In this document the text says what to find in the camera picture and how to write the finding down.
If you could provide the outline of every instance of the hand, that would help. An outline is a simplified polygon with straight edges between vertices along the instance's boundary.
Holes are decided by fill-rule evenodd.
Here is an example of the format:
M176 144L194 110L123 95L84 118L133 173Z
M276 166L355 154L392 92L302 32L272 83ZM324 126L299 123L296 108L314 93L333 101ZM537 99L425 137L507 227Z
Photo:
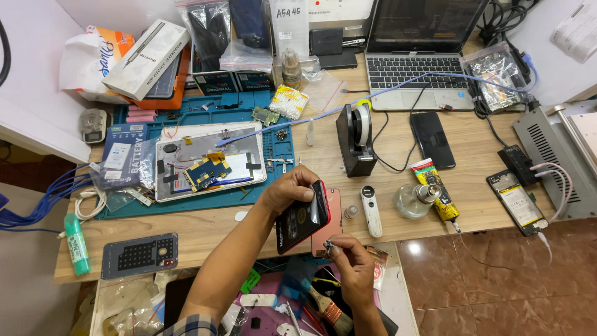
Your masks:
M349 233L330 237L335 246L331 257L340 270L342 298L352 310L363 311L375 306L373 301L373 271L375 260Z
M272 183L259 197L263 203L276 216L289 207L294 200L310 202L313 200L313 190L309 185L319 179L315 173L301 165L282 175Z

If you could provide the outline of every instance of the pink battery cell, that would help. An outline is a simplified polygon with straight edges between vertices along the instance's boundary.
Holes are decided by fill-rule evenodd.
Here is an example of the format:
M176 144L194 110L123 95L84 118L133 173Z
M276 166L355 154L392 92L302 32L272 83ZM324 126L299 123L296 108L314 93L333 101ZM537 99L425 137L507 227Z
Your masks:
M128 116L129 117L144 117L144 116L157 116L158 112L154 109L140 109L137 111L128 111Z
M144 115L141 117L127 117L128 123L151 123L155 121L154 115Z

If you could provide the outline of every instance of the laptop keyboard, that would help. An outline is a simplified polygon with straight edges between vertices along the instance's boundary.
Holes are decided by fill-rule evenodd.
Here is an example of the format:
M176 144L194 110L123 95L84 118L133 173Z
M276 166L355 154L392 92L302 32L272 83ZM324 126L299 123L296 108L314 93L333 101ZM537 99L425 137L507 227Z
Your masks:
M371 88L390 88L426 72L464 74L457 57L367 57ZM467 88L464 77L427 75L400 88Z

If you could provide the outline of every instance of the blue silicone repair mat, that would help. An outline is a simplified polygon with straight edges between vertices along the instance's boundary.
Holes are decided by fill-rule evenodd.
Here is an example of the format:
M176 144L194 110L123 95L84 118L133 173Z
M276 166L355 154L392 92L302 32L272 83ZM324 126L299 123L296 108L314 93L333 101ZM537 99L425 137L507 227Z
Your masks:
M215 123L235 123L239 121L252 121L253 109L255 106L266 108L273 93L269 91L225 93L221 96L203 96L184 98L180 110L172 110L166 114L160 114L157 120L147 123L149 139L155 138L162 133L162 121L166 127L176 126L175 120L166 120L168 114L182 114L180 117L180 126L215 124ZM201 106L208 105L209 110L204 111ZM235 109L216 109L216 105L239 104ZM123 105L115 109L114 124L126 123L128 107ZM278 123L286 123L288 118L280 117ZM276 132L286 130L288 135L284 140L278 140ZM263 156L265 162L268 158L294 158L293 137L290 126L284 126L277 129L263 132ZM294 167L293 164L287 164L287 170ZM216 193L198 195L178 200L156 203L151 206L145 206L139 201L134 200L122 208L110 212L104 208L95 219L114 219L132 216L159 215L162 213L210 209L214 207L239 206L253 204L257 201L261 192L269 186L278 177L282 176L283 164L273 161L272 167L267 169L267 180L264 182L244 187L249 194L241 199L245 193L240 188L234 188Z

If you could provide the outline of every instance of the brush bristles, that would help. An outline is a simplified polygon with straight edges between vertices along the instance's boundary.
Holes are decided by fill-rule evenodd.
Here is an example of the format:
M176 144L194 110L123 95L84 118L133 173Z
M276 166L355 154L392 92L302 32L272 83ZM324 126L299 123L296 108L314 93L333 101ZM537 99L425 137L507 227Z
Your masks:
M352 319L344 313L340 314L340 317L338 317L338 320L334 324L334 330L336 330L338 336L347 336L352 330Z

